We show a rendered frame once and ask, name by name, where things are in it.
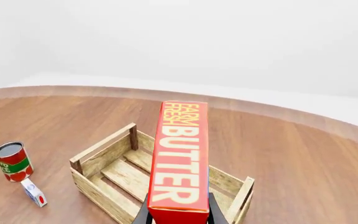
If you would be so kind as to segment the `red tomato sauce tin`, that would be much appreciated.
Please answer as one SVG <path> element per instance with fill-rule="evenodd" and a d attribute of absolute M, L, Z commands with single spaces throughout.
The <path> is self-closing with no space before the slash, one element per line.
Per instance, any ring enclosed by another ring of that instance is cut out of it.
<path fill-rule="evenodd" d="M 10 182 L 21 182 L 34 173 L 24 143 L 11 141 L 0 145 L 0 169 Z"/>

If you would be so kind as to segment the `small white printed box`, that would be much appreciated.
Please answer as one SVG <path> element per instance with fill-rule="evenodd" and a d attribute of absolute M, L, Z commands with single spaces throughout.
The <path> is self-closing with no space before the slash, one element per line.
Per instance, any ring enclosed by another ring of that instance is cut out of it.
<path fill-rule="evenodd" d="M 30 179 L 22 180 L 21 185 L 24 192 L 38 207 L 42 208 L 47 204 L 47 199 L 43 192 Z"/>

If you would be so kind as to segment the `red butter box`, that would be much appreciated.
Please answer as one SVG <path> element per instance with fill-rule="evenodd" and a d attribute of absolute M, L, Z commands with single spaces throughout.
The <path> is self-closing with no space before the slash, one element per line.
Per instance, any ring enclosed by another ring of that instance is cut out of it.
<path fill-rule="evenodd" d="M 162 102 L 147 199 L 156 224 L 207 224 L 208 137 L 207 103 Z"/>

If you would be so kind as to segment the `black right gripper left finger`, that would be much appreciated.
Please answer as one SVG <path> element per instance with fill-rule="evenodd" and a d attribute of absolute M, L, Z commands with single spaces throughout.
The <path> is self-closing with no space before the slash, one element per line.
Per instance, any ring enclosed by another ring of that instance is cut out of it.
<path fill-rule="evenodd" d="M 144 202 L 132 224 L 152 224 L 152 215 L 147 208 L 147 199 L 148 194 L 146 194 Z"/>

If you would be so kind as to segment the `wooden slat tray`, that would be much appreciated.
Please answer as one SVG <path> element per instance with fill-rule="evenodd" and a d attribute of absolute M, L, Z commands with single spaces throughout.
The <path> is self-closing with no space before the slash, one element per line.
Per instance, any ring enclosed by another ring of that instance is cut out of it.
<path fill-rule="evenodd" d="M 154 138 L 130 123 L 70 159 L 74 183 L 118 224 L 132 224 L 148 192 L 153 149 Z M 227 223 L 243 224 L 254 179 L 240 180 L 211 166 L 209 183 Z"/>

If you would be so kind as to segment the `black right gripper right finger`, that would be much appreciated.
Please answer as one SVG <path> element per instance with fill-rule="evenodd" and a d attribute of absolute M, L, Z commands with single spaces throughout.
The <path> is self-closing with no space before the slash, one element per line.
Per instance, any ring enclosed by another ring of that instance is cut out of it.
<path fill-rule="evenodd" d="M 213 193 L 209 193 L 209 216 L 207 224 L 227 224 L 227 220 L 224 217 L 219 205 L 214 197 Z"/>

